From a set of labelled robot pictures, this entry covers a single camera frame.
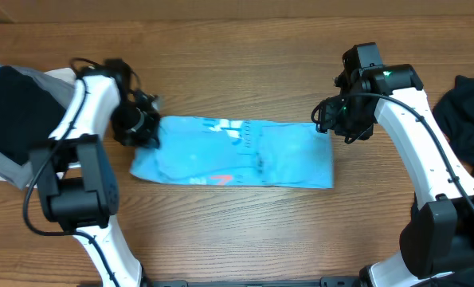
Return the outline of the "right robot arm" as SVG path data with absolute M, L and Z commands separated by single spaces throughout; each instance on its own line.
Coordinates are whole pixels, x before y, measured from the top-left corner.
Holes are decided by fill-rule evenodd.
M 346 144 L 367 140 L 375 124 L 392 139 L 414 186 L 417 213 L 400 234 L 400 250 L 363 268 L 357 286 L 470 285 L 474 279 L 474 178 L 438 127 L 411 65 L 346 65 L 337 96 L 311 114 L 318 132 Z

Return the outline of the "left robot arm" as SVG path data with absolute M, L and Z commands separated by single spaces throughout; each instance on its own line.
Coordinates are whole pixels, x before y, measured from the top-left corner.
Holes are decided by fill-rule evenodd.
M 119 58 L 74 69 L 75 92 L 49 138 L 29 151 L 33 178 L 22 207 L 30 231 L 75 238 L 103 286 L 149 286 L 119 227 L 119 188 L 103 146 L 108 126 L 128 147 L 159 147 L 158 97 Z

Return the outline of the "light blue t-shirt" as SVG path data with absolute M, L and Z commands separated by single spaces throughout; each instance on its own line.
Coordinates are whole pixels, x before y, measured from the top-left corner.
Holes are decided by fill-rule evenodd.
M 313 123 L 166 116 L 159 140 L 136 150 L 132 175 L 177 185 L 334 186 L 331 138 Z

